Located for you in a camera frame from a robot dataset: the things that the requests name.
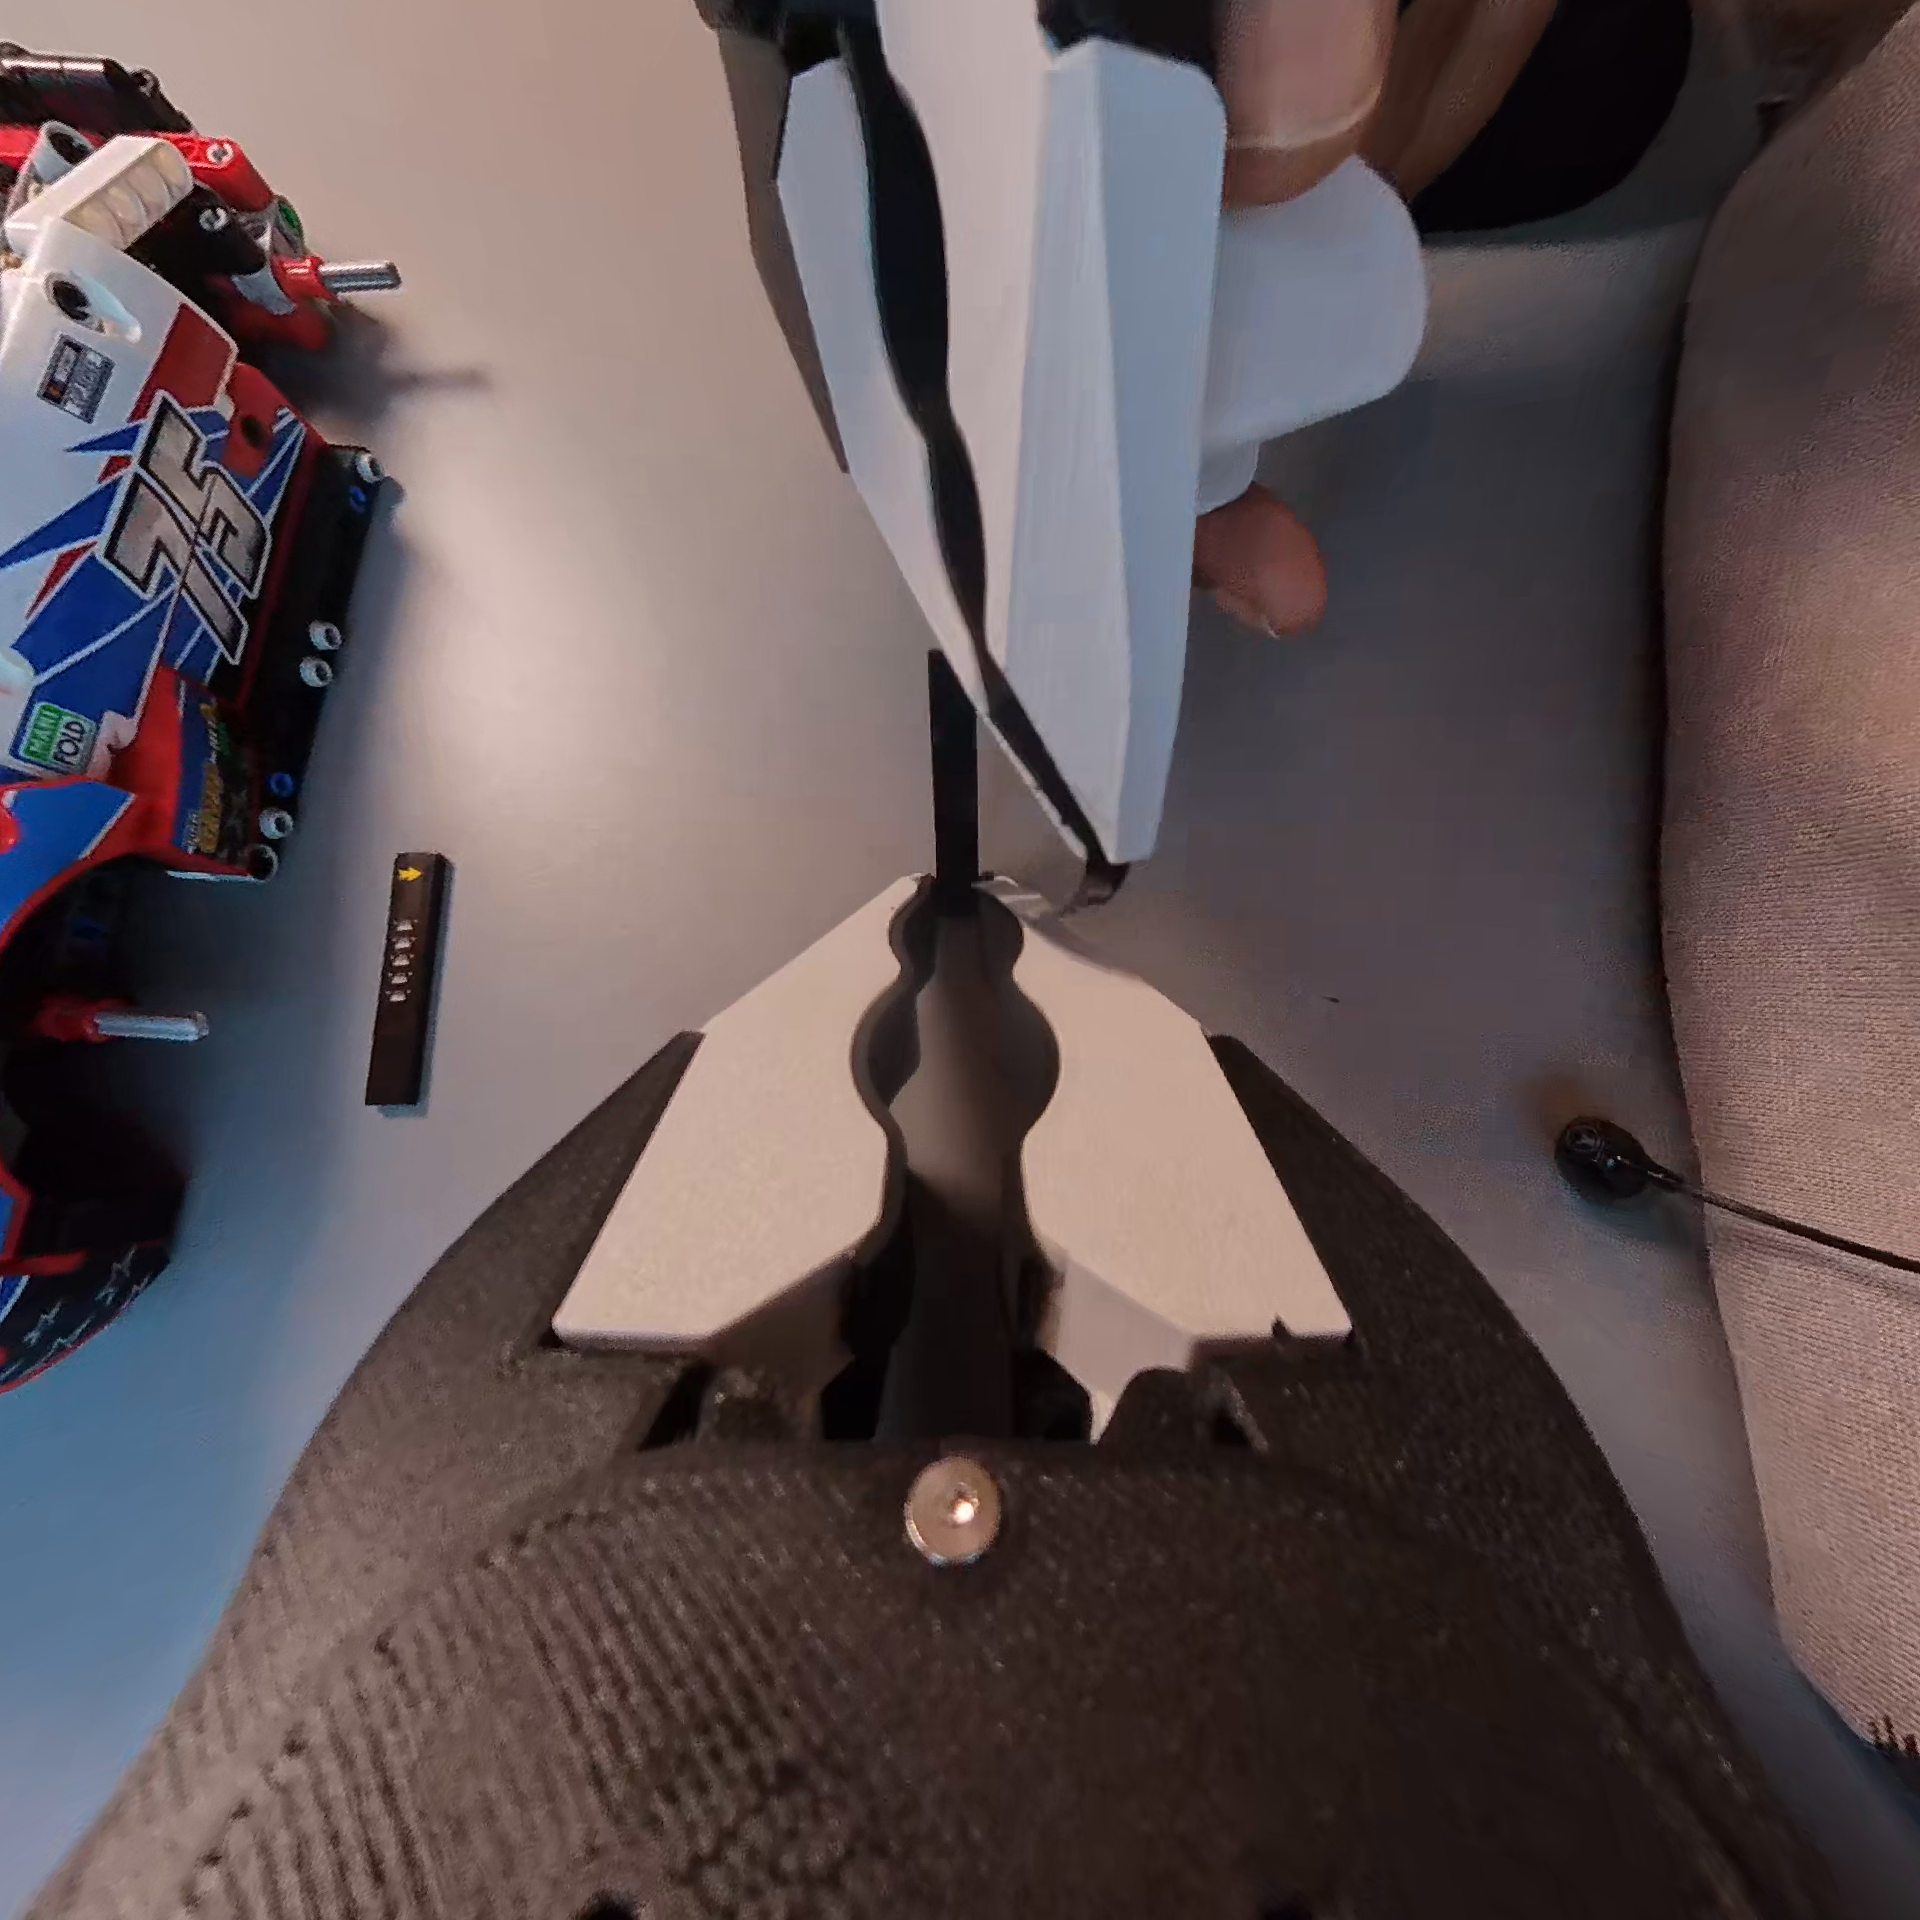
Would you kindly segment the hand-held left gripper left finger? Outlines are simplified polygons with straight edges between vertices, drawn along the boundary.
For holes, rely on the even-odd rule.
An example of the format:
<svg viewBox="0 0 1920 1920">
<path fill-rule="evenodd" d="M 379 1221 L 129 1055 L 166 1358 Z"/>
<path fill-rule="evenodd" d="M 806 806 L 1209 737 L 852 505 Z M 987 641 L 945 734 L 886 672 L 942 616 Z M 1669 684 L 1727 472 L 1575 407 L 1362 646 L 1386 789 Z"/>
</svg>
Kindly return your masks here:
<svg viewBox="0 0 1920 1920">
<path fill-rule="evenodd" d="M 901 878 L 702 1028 L 550 1324 L 577 1353 L 845 1358 L 899 1216 L 874 1026 L 909 996 Z"/>
</svg>

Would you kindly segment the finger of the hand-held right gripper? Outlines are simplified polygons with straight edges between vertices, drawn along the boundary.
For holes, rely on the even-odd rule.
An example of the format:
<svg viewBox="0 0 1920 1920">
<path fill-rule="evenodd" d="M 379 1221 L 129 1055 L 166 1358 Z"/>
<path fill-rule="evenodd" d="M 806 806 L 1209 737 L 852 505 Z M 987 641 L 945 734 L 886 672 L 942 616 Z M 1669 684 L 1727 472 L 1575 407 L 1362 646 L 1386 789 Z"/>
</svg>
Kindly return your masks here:
<svg viewBox="0 0 1920 1920">
<path fill-rule="evenodd" d="M 986 551 L 946 381 L 946 264 L 925 142 L 877 58 L 788 87 L 774 169 L 844 466 L 950 672 L 993 710 Z"/>
<path fill-rule="evenodd" d="M 1179 720 L 1225 108 L 1209 70 L 1039 5 L 867 5 L 925 142 L 946 381 L 977 480 L 977 717 L 1073 860 L 1054 909 L 1149 857 Z"/>
</svg>

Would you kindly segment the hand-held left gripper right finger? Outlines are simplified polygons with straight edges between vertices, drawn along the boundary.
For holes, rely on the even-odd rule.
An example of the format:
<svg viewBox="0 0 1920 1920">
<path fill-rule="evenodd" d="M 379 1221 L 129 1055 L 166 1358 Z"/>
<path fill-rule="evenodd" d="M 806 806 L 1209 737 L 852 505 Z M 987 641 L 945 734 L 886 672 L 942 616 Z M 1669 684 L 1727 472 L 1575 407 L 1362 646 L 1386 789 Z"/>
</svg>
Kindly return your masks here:
<svg viewBox="0 0 1920 1920">
<path fill-rule="evenodd" d="M 1209 1033 L 1014 897 L 977 884 L 967 970 L 967 1122 L 1014 1350 L 1061 1373 L 1102 1436 L 1140 1376 L 1347 1342 L 1353 1318 Z"/>
</svg>

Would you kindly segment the thin black lego bar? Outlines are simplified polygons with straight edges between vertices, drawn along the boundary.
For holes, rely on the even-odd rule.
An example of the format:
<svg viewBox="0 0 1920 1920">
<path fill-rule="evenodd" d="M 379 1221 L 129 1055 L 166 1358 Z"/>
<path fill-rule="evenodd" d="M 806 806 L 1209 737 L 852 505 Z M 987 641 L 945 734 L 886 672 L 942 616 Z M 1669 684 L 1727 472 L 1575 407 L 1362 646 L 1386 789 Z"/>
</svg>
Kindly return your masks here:
<svg viewBox="0 0 1920 1920">
<path fill-rule="evenodd" d="M 933 897 L 955 918 L 973 909 L 980 879 L 977 709 L 939 648 L 927 654 L 927 769 Z"/>
</svg>

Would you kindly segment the black lego tile yellow arrow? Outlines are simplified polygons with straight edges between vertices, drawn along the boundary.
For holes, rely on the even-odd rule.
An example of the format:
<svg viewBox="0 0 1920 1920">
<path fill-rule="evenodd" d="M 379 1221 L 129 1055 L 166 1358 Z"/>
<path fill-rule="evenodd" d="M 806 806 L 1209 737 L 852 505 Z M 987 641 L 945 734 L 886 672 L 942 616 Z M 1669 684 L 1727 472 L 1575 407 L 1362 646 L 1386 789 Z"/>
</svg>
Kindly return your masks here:
<svg viewBox="0 0 1920 1920">
<path fill-rule="evenodd" d="M 369 1049 L 365 1105 L 374 1111 L 412 1111 L 422 1098 L 449 886 L 443 853 L 396 855 Z"/>
</svg>

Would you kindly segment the red white blue lego car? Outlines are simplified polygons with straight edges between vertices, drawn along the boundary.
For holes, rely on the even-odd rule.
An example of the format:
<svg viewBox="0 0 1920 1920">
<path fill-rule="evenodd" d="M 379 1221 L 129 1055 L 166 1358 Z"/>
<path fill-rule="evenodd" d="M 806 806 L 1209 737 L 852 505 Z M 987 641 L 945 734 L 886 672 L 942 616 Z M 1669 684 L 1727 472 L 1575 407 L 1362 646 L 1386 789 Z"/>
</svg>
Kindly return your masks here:
<svg viewBox="0 0 1920 1920">
<path fill-rule="evenodd" d="M 142 872 L 267 881 L 389 482 L 275 381 L 391 261 L 306 242 L 155 74 L 3 50 L 3 1386 L 166 1266 L 177 1157 L 83 1052 L 193 1044 L 134 1004 Z"/>
</svg>

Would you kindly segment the person's right hand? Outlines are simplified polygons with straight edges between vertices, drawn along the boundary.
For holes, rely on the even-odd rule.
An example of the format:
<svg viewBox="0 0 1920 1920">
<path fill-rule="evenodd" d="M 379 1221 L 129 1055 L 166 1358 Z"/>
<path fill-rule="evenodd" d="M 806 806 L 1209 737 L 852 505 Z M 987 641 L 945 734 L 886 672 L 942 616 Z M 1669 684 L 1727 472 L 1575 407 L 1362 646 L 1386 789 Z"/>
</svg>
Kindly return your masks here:
<svg viewBox="0 0 1920 1920">
<path fill-rule="evenodd" d="M 1500 110 L 1549 18 L 1551 2 L 1219 5 L 1222 200 L 1298 199 L 1350 156 L 1419 197 Z M 1329 605 L 1313 533 L 1260 484 L 1197 518 L 1190 577 L 1255 633 L 1303 633 Z"/>
</svg>

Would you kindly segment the beige sweatshirt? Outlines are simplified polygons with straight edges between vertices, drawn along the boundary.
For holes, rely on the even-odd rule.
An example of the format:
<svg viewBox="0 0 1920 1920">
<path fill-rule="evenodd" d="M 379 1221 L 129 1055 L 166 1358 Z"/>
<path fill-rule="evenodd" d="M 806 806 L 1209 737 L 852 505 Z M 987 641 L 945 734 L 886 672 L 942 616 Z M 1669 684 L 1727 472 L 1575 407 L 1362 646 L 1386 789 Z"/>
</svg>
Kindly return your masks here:
<svg viewBox="0 0 1920 1920">
<path fill-rule="evenodd" d="M 1782 118 L 1691 278 L 1662 914 L 1703 1183 L 1916 1260 L 1917 18 L 1745 5 Z M 1707 1214 L 1799 1670 L 1916 1783 L 1916 1272 Z"/>
</svg>

